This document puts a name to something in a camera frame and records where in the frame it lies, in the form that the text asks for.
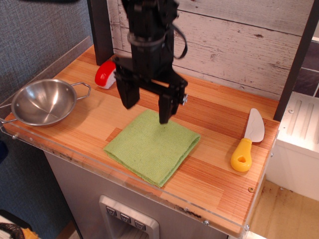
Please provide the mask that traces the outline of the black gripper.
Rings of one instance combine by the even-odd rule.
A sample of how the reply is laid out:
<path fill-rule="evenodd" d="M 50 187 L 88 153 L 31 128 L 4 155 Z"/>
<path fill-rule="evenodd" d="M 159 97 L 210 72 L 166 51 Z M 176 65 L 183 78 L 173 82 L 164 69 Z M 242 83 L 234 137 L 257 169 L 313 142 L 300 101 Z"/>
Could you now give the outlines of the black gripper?
<path fill-rule="evenodd" d="M 140 89 L 159 95 L 159 122 L 168 123 L 187 102 L 188 82 L 172 68 L 174 38 L 131 38 L 132 56 L 115 57 L 117 89 L 126 109 L 140 100 Z"/>

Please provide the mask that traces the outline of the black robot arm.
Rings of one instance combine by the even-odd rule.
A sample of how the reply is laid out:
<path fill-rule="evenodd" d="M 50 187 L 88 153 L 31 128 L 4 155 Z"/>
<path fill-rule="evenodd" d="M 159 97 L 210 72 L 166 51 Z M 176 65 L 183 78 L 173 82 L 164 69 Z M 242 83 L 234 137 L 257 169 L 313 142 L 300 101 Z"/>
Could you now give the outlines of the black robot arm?
<path fill-rule="evenodd" d="M 115 57 L 115 78 L 122 104 L 130 109 L 140 99 L 140 89 L 159 96 L 159 121 L 168 123 L 178 106 L 187 101 L 188 82 L 172 68 L 174 26 L 178 3 L 174 0 L 124 0 L 129 22 L 128 42 L 132 56 Z"/>

